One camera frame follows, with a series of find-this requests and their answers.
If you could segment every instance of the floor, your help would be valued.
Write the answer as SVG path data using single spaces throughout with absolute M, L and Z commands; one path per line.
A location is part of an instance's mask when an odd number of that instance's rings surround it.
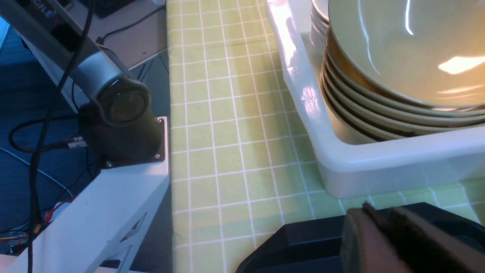
M 168 64 L 167 54 L 162 55 Z M 152 91 L 152 108 L 155 116 L 169 116 L 170 99 L 168 73 L 159 58 L 154 59 L 145 83 Z M 8 143 L 8 133 L 16 125 L 30 119 L 42 118 L 51 99 L 55 85 L 30 52 L 22 46 L 15 31 L 7 34 L 0 50 L 0 147 L 14 152 Z M 56 104 L 55 115 L 72 114 L 63 98 Z M 21 131 L 18 143 L 33 147 L 40 126 Z M 55 122 L 51 125 L 47 142 L 57 141 L 77 132 L 77 121 Z M 28 154 L 15 154 L 29 160 Z M 10 155 L 0 152 L 0 230 L 22 224 L 29 215 L 28 168 Z M 40 169 L 69 186 L 85 170 L 85 150 L 57 150 L 42 155 Z M 79 193 L 88 185 L 85 174 L 72 187 Z M 62 191 L 43 176 L 38 178 L 41 208 L 55 205 Z M 159 212 L 148 231 L 146 239 L 135 258 L 133 269 L 150 273 L 172 271 L 171 257 L 171 192 L 164 198 Z

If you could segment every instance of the bowl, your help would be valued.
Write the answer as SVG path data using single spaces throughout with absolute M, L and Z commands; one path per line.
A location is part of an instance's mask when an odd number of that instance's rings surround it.
M 322 33 L 322 31 L 319 30 L 313 23 L 311 25 L 310 42 L 318 51 L 318 53 L 323 54 L 326 44 L 325 33 Z
M 438 108 L 485 105 L 483 0 L 330 0 L 341 51 L 373 85 Z
M 354 116 L 350 113 L 345 107 L 343 107 L 339 101 L 335 99 L 332 93 L 329 91 L 328 85 L 326 84 L 326 80 L 321 78 L 321 85 L 322 85 L 322 92 L 325 101 L 327 102 L 328 107 L 332 112 L 335 113 L 337 117 L 347 123 L 349 126 L 354 128 L 355 130 L 359 131 L 361 134 L 374 139 L 376 141 L 385 141 L 385 140 L 393 140 L 393 139 L 400 139 L 406 138 L 405 136 L 400 136 L 397 134 L 390 133 L 388 131 L 379 129 L 375 126 L 372 126 L 365 121 L 359 119 L 358 117 Z
M 359 104 L 355 103 L 347 96 L 345 96 L 338 87 L 336 87 L 331 78 L 326 78 L 324 83 L 327 88 L 327 92 L 332 93 L 334 95 L 334 99 L 332 101 L 338 101 L 339 105 L 342 107 L 346 107 L 346 110 L 350 112 L 354 117 L 363 120 L 367 124 L 370 124 L 374 127 L 377 127 L 381 130 L 387 131 L 389 133 L 393 133 L 396 135 L 404 136 L 404 137 L 415 137 L 415 136 L 423 136 L 441 132 L 447 132 L 452 130 L 459 130 L 464 128 L 471 128 L 475 126 L 481 126 L 482 124 L 476 124 L 467 127 L 438 127 L 438 126 L 424 126 L 424 125 L 417 125 L 408 122 L 399 121 L 396 119 L 391 119 L 385 117 L 383 115 L 379 115 L 367 108 L 360 106 Z
M 315 10 L 314 7 L 312 7 L 312 9 L 310 10 L 310 18 L 311 18 L 311 21 L 312 23 L 314 23 L 317 28 L 319 28 L 320 30 L 325 30 L 328 28 L 328 20 L 325 19 L 325 18 L 322 18 L 322 16 L 318 13 L 318 11 Z
M 349 99 L 353 100 L 360 106 L 365 107 L 385 117 L 417 125 L 441 127 L 462 127 L 475 125 L 485 121 L 485 115 L 462 118 L 432 117 L 413 114 L 392 107 L 388 107 L 386 105 L 375 102 L 350 88 L 339 78 L 337 73 L 333 70 L 334 68 L 332 67 L 332 64 L 328 61 L 324 61 L 324 66 L 325 67 L 322 70 L 322 73 L 324 74 L 324 77 L 327 79 L 330 85 L 336 86 L 336 88 L 338 88 L 340 92 L 342 92 L 345 96 L 347 96 Z
M 311 0 L 311 6 L 311 12 L 328 24 L 328 0 Z
M 333 27 L 329 27 L 326 36 L 326 50 L 330 63 L 335 68 L 338 75 L 354 90 L 363 96 L 370 98 L 380 104 L 399 109 L 405 112 L 435 116 L 435 117 L 470 117 L 485 115 L 485 108 L 439 108 L 428 107 L 418 103 L 407 101 L 403 98 L 392 96 L 380 88 L 375 87 L 365 79 L 359 71 L 349 62 L 340 50 L 337 41 L 333 35 Z

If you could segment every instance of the plastic dish rack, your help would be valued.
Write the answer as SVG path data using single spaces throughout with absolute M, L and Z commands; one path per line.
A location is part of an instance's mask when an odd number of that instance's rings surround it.
M 326 107 L 322 55 L 309 41 L 310 0 L 267 0 L 283 77 L 308 131 L 325 188 L 338 198 L 485 176 L 485 127 L 370 142 Z

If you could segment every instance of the yellow checkered tablecloth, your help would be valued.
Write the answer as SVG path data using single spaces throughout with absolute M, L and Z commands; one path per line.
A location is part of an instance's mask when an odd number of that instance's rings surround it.
M 175 272 L 234 272 L 283 224 L 364 201 L 425 201 L 485 220 L 482 181 L 330 197 L 283 81 L 264 1 L 168 0 L 167 15 Z

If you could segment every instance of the red wire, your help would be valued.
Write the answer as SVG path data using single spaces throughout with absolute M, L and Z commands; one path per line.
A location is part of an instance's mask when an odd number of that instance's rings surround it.
M 72 200 L 74 200 L 75 198 L 77 197 L 77 195 L 74 195 L 73 197 L 69 198 L 69 199 L 66 199 L 64 201 L 62 201 L 59 205 L 56 205 L 50 212 L 47 212 L 46 215 L 44 216 L 44 222 L 46 223 L 49 223 L 50 222 L 50 219 L 52 219 L 52 216 L 54 215 L 54 212 L 60 208 L 62 205 L 64 205 L 65 203 L 68 203 Z

